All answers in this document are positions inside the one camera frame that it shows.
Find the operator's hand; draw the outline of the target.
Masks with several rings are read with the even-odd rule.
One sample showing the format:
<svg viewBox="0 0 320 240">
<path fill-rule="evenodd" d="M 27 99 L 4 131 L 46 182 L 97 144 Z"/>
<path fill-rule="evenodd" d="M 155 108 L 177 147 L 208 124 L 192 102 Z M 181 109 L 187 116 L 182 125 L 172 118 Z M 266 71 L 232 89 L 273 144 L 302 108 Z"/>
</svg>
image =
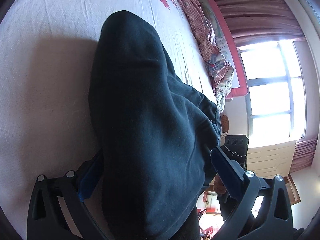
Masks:
<svg viewBox="0 0 320 240">
<path fill-rule="evenodd" d="M 217 194 L 225 194 L 226 192 L 226 188 L 218 174 L 213 179 L 213 191 Z"/>
</svg>

